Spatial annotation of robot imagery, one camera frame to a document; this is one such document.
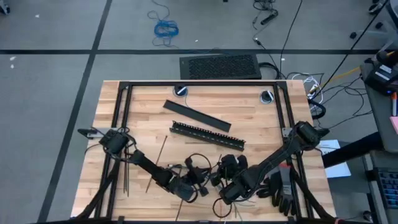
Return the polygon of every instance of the black metal frame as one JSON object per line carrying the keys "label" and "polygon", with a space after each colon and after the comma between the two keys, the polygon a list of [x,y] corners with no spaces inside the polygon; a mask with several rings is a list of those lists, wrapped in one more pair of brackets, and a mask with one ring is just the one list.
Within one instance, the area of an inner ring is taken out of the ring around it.
{"label": "black metal frame", "polygon": [[[287,82],[286,81],[248,81],[248,80],[242,80],[238,82],[234,81],[197,81],[197,82],[190,82],[189,80],[181,80],[181,81],[170,81],[170,82],[158,82],[158,81],[153,81],[153,82],[120,82],[119,83],[119,88],[118,88],[118,94],[116,97],[116,104],[114,108],[114,113],[113,113],[113,119],[112,119],[112,128],[115,128],[118,122],[119,118],[119,111],[121,107],[121,100],[122,100],[122,94],[124,90],[127,90],[127,95],[126,95],[126,102],[124,105],[124,113],[123,113],[123,119],[121,123],[121,127],[126,127],[127,126],[127,118],[129,114],[129,107],[130,107],[130,102],[131,102],[131,95],[132,95],[132,88],[134,86],[172,86],[172,85],[177,85],[177,84],[184,84],[186,86],[271,86],[273,87],[274,90],[274,96],[275,96],[275,103],[277,107],[277,112],[278,112],[278,118],[279,118],[279,124],[280,124],[280,131],[282,133],[282,128],[286,128],[285,125],[285,120],[283,117],[283,111],[282,111],[282,105],[280,101],[280,96],[279,96],[279,88],[283,91],[284,94],[284,100],[286,104],[286,110],[287,110],[287,116],[289,120],[289,126],[292,127],[294,126],[294,117],[293,117],[293,112],[292,112],[292,107],[290,105],[290,98],[289,98],[289,92],[287,90]],[[298,167],[298,172],[304,181],[305,184],[307,184],[307,180],[305,177],[305,171],[304,171],[304,165],[303,165],[303,160],[302,160],[302,155],[300,153],[296,154],[297,158],[297,167]],[[104,183],[104,180],[106,179],[108,172],[109,172],[109,165],[111,162],[110,156],[106,155],[105,160],[104,160],[104,166],[103,166],[103,172],[101,176],[101,182],[100,184],[102,185]],[[292,164],[292,158],[289,158],[287,160],[288,164]],[[115,161],[114,166],[117,166],[117,170],[119,173],[119,167],[120,167],[120,162]],[[106,218],[112,218],[112,212],[113,212],[113,205],[114,205],[114,200],[116,196],[116,186],[118,183],[118,175],[116,175],[112,181],[111,184],[111,190],[109,193],[109,202],[108,202],[108,207],[106,211]],[[295,201],[295,205],[297,208],[297,217],[302,217],[302,213],[300,210],[300,202],[299,202],[299,197],[297,195],[297,188],[295,184],[292,184],[292,190],[293,190],[293,197]],[[101,210],[102,210],[102,204],[103,200],[101,199],[96,208],[95,208],[95,214],[94,218],[101,218]],[[313,216],[313,211],[312,207],[309,204],[308,200],[305,199],[305,207],[307,209],[307,215],[309,218],[314,218]],[[137,222],[137,221],[124,221],[123,223],[142,223],[142,222]],[[285,224],[288,223],[286,222],[272,222],[272,221],[267,221],[267,222],[250,222],[250,223],[275,223],[275,224]]]}

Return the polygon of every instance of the black glove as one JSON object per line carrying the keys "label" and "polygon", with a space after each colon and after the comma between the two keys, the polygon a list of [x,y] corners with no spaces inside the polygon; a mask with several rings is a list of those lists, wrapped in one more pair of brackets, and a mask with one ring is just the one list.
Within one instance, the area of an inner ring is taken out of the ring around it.
{"label": "black glove", "polygon": [[272,169],[267,176],[268,177],[264,179],[263,184],[260,185],[259,191],[257,191],[257,196],[259,198],[274,196],[282,185],[282,179],[280,178],[278,167]]}
{"label": "black glove", "polygon": [[290,167],[279,166],[281,185],[278,188],[276,196],[272,196],[272,205],[274,207],[279,206],[279,212],[285,216],[289,215],[289,211],[292,215],[296,214],[296,208],[292,195],[292,184],[290,182]]}

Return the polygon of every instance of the black stand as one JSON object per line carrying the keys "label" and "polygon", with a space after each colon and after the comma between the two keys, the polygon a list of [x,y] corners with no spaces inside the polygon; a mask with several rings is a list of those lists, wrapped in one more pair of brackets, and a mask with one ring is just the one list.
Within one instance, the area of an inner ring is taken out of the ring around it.
{"label": "black stand", "polygon": [[341,164],[342,162],[363,156],[372,150],[383,150],[383,144],[379,132],[375,132],[358,141],[352,142],[341,149],[322,156],[325,168]]}

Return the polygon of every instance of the white paper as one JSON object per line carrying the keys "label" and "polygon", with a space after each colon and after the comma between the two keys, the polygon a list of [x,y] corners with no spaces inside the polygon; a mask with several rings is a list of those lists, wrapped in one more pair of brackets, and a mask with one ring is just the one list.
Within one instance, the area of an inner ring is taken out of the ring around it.
{"label": "white paper", "polygon": [[[328,154],[329,152],[333,152],[334,150],[340,148],[337,140],[322,140],[319,146],[320,150],[322,151],[322,155]],[[329,167],[325,169],[325,171],[328,178],[349,177],[351,175],[346,162]]]}

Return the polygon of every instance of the wooden table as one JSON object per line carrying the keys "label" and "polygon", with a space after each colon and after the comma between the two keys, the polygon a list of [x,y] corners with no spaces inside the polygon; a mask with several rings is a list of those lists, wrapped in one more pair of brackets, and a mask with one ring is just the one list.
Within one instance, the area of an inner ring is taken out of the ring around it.
{"label": "wooden table", "polygon": [[[119,81],[105,81],[103,83],[93,122],[94,127],[111,126],[118,86]],[[295,122],[308,121],[312,123],[303,83],[301,81],[287,81],[287,86]],[[259,101],[259,93],[263,90],[272,91],[272,87],[260,85],[190,86],[188,87],[188,96],[184,99],[172,94],[171,85],[135,86],[132,89],[127,126],[131,129],[130,135],[137,140],[138,148],[150,160],[155,162],[159,157],[158,166],[183,164],[185,158],[194,152],[204,154],[209,158],[212,165],[217,163],[220,155],[240,154],[239,151],[233,149],[170,133],[169,127],[171,127],[173,120],[246,140],[243,154],[248,158],[250,166],[261,162],[282,145],[275,103],[264,105]],[[123,95],[122,105],[125,100],[126,96]],[[224,133],[211,126],[169,111],[163,108],[165,100],[172,100],[181,105],[184,105],[186,100],[189,107],[231,123],[231,130],[229,133]],[[287,121],[284,102],[282,102],[282,108]],[[166,136],[167,140],[161,155],[159,155]],[[98,141],[99,139],[90,140],[88,145],[97,144]],[[78,215],[98,190],[104,157],[105,153],[101,146],[93,147],[87,152],[72,216]],[[208,167],[206,161],[200,157],[194,157],[193,162],[195,166]],[[304,152],[303,163],[309,189],[325,210],[335,216],[335,208],[320,153],[315,150]],[[199,196],[196,202],[189,204],[182,202],[177,196],[167,193],[153,181],[147,190],[150,175],[140,167],[131,164],[129,166],[130,191],[128,197],[127,194],[123,193],[123,165],[121,164],[119,172],[113,219],[117,220],[117,217],[122,215],[126,217],[126,220],[220,220],[214,216],[211,209],[213,202],[219,196],[216,189],[210,184],[207,185],[209,195],[206,197]],[[299,188],[298,194],[302,214],[306,216],[307,212]],[[216,211],[219,214],[225,214],[228,209],[229,207],[223,203],[216,206]],[[233,207],[231,215],[222,220],[241,219],[244,221],[274,221],[286,220],[287,218],[271,205],[269,198],[259,199],[255,196],[249,202],[236,203],[236,209]]]}

